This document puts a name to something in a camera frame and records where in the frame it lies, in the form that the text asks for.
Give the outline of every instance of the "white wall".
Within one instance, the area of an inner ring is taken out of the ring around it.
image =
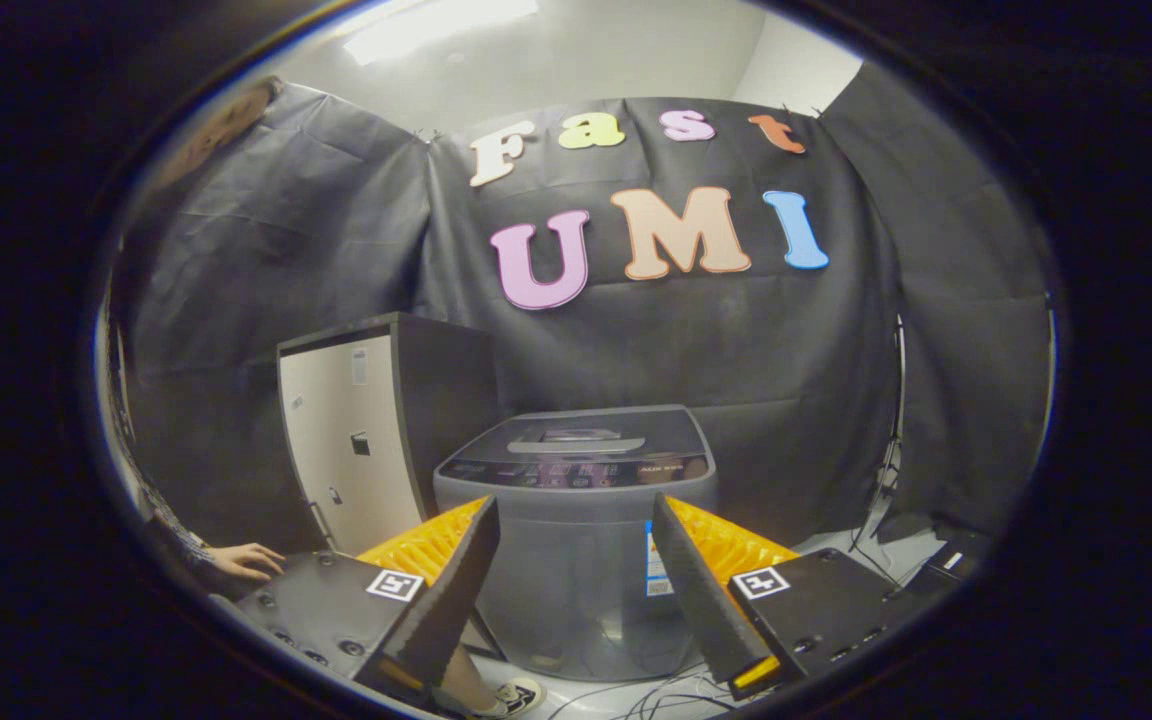
[[[732,99],[817,118],[859,69],[850,50],[770,14]]]
[[[306,44],[273,68],[408,131],[602,97],[730,99],[764,9],[732,0],[538,0],[539,13],[361,67],[351,36]]]

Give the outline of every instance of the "pink letter u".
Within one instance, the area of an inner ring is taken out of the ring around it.
[[[524,310],[544,310],[562,305],[585,290],[589,260],[582,228],[588,222],[585,210],[568,210],[550,218],[550,229],[558,233],[563,255],[563,274],[552,283],[538,283],[531,274],[529,245],[536,225],[511,225],[493,234],[492,245],[500,260],[500,287],[506,298]]]

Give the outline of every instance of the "shoe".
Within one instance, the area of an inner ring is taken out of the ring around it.
[[[545,688],[531,679],[513,679],[497,689],[497,706],[488,712],[472,712],[471,720],[505,720],[520,717],[545,702]]]

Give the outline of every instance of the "label sticker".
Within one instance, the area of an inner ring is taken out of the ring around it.
[[[785,582],[781,574],[776,573],[776,568],[763,568],[753,570],[753,573],[733,575],[732,578],[736,581],[736,588],[740,588],[740,592],[750,600],[758,600],[760,597],[790,589],[790,583]]]
[[[376,575],[376,579],[371,579],[371,584],[367,585],[367,592],[407,602],[416,594],[416,588],[419,588],[420,583],[424,582],[425,578],[422,578],[420,575],[408,575],[397,570],[384,570],[379,575]]]
[[[353,372],[353,384],[365,386],[367,384],[367,348],[355,347],[349,354],[349,370]]]
[[[673,584],[664,573],[664,561],[655,548],[655,539],[652,538],[652,520],[647,521],[647,597],[658,594],[673,594]]]

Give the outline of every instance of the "top-load washing machine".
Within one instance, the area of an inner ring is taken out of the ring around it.
[[[652,543],[660,491],[717,510],[714,457],[683,406],[517,415],[435,470],[440,510],[497,497],[479,612],[509,661],[620,682],[692,659]]]

